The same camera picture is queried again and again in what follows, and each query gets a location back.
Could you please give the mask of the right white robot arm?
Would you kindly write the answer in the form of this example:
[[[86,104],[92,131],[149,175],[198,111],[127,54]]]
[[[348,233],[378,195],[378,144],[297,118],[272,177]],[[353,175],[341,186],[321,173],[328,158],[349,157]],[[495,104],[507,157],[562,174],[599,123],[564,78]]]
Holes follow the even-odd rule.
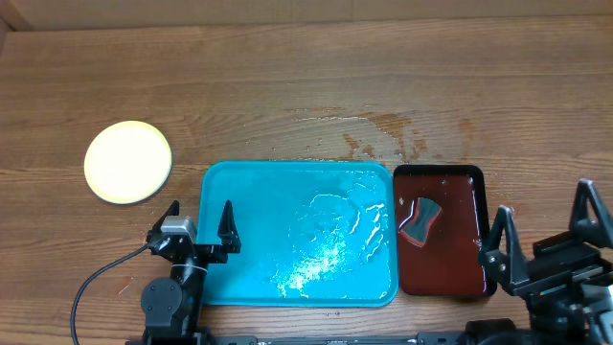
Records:
[[[504,339],[532,344],[612,342],[612,214],[592,180],[578,182],[568,230],[533,244],[532,259],[521,249],[512,210],[498,208],[479,252],[486,275],[528,310],[528,334]]]

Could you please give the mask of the yellow plate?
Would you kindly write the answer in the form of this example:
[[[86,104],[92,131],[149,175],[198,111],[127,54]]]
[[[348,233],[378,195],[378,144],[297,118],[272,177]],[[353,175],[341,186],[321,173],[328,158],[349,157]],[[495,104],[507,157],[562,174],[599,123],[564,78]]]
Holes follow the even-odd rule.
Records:
[[[172,151],[163,133],[145,122],[123,121],[101,131],[89,145],[83,172],[92,192],[114,204],[153,196],[166,183]]]

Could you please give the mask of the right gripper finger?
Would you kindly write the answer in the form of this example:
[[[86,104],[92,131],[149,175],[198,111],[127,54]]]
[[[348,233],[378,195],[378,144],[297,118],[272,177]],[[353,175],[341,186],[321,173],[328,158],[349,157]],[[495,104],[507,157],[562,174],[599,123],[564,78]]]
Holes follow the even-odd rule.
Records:
[[[612,247],[612,214],[590,179],[579,180],[569,230],[598,248]]]
[[[530,282],[511,208],[498,207],[478,261],[486,275],[502,288],[520,288]]]

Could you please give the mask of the red black sponge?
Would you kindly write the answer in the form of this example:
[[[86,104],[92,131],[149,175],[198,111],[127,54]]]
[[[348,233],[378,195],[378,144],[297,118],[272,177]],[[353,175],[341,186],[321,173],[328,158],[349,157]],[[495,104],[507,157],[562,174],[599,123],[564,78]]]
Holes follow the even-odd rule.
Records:
[[[423,247],[441,213],[442,207],[434,200],[418,197],[412,201],[409,215],[400,223],[398,232],[408,242]]]

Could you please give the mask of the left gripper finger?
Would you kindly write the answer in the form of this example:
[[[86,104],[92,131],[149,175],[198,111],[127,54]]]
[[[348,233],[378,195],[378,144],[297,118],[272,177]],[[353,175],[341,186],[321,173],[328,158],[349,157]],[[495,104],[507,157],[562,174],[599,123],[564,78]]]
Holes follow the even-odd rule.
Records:
[[[167,217],[178,216],[180,212],[180,203],[178,200],[174,200],[167,211],[160,217],[151,227],[152,232],[160,232],[163,222]]]
[[[220,218],[217,235],[221,239],[222,245],[240,245],[238,229],[236,227],[233,205],[230,200],[224,204]]]

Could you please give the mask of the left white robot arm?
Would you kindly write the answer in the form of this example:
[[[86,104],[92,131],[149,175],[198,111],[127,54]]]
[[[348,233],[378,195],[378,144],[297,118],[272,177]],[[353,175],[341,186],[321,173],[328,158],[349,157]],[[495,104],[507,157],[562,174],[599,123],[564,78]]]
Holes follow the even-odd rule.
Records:
[[[141,295],[145,314],[144,344],[215,344],[210,331],[199,325],[208,267],[225,264],[240,252],[241,243],[233,206],[222,210],[219,244],[198,244],[197,228],[190,217],[179,214],[174,201],[148,231],[146,249],[171,263],[170,275],[151,281]]]

